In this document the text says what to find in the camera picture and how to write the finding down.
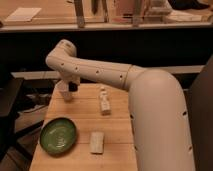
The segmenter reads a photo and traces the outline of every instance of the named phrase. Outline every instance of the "floor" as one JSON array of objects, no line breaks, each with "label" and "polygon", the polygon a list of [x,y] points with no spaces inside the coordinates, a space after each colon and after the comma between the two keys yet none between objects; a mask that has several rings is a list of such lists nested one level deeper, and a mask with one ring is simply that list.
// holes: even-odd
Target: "floor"
[{"label": "floor", "polygon": [[[30,109],[21,113],[21,116],[16,122],[16,131],[27,127],[37,121],[43,120],[47,111],[47,106],[36,106],[34,109]],[[38,142],[40,129],[37,129],[25,137],[20,139],[20,143],[31,153],[35,151],[36,144]],[[1,171],[28,171],[31,162],[25,159],[15,149],[10,148],[7,155],[0,163]]]}]

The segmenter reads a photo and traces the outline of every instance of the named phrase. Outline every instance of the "small white block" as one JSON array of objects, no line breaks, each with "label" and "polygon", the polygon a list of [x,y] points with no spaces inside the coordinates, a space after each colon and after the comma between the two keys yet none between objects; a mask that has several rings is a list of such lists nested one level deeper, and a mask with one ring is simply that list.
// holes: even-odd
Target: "small white block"
[{"label": "small white block", "polygon": [[102,115],[109,115],[111,108],[108,100],[101,100],[101,113]]},{"label": "small white block", "polygon": [[102,85],[101,88],[100,88],[100,90],[101,90],[101,91],[105,91],[106,89],[105,89],[105,87]]},{"label": "small white block", "polygon": [[90,152],[92,154],[103,154],[104,151],[104,133],[92,132],[90,137]]},{"label": "small white block", "polygon": [[56,84],[56,87],[65,101],[70,101],[72,99],[72,94],[69,92],[68,83],[61,80]]},{"label": "small white block", "polygon": [[107,97],[108,97],[108,96],[107,96],[107,92],[106,92],[106,91],[101,91],[101,92],[100,92],[100,99],[101,99],[101,100],[102,100],[103,98],[108,99]]}]

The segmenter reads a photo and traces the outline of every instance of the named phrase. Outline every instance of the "white object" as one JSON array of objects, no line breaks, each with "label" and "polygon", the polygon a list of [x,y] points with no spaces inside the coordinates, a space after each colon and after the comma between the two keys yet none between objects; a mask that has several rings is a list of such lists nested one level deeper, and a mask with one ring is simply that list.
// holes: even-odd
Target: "white object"
[{"label": "white object", "polygon": [[139,171],[195,171],[184,94],[170,73],[60,52],[47,56],[50,68],[129,91]]},{"label": "white object", "polygon": [[100,88],[100,107],[102,115],[109,115],[111,113],[111,107],[107,91],[104,86]]},{"label": "white object", "polygon": [[69,84],[61,80],[56,84],[56,88],[60,92],[61,96],[65,101],[70,101],[72,99],[72,94],[69,92]]},{"label": "white object", "polygon": [[184,22],[184,21],[196,22],[196,21],[202,21],[202,15],[190,14],[187,12],[172,10],[172,12],[166,16],[166,19],[169,19],[171,21],[178,21],[178,22]]},{"label": "white object", "polygon": [[41,8],[17,8],[5,21],[31,21]]},{"label": "white object", "polygon": [[103,154],[104,152],[104,133],[103,132],[91,133],[90,152],[92,154]]},{"label": "white object", "polygon": [[101,104],[102,115],[109,115],[111,113],[109,100],[107,100],[107,98],[104,97],[103,99],[100,100],[100,104]]}]

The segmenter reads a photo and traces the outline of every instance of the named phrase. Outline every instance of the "cable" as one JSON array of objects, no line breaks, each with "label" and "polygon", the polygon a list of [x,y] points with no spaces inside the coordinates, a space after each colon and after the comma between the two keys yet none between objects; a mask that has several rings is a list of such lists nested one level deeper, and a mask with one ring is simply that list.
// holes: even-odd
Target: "cable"
[{"label": "cable", "polygon": [[43,106],[41,106],[41,107],[39,107],[37,109],[33,109],[33,110],[30,110],[30,111],[21,111],[21,113],[32,113],[32,112],[36,112],[36,111],[38,111],[38,110],[40,110],[40,109],[42,109],[42,108],[44,108],[46,106],[47,105],[43,105]]}]

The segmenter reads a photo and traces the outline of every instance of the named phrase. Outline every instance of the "wooden block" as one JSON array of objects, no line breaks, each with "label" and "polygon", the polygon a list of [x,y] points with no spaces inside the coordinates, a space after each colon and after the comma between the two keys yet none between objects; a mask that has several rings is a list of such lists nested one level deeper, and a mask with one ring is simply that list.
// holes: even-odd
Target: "wooden block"
[{"label": "wooden block", "polygon": [[101,113],[102,115],[109,115],[111,113],[110,104],[107,99],[101,100]]},{"label": "wooden block", "polygon": [[100,100],[103,100],[104,98],[105,99],[108,98],[107,91],[101,91],[100,92]]},{"label": "wooden block", "polygon": [[104,151],[104,133],[92,132],[90,137],[90,152],[92,154],[103,154]]}]

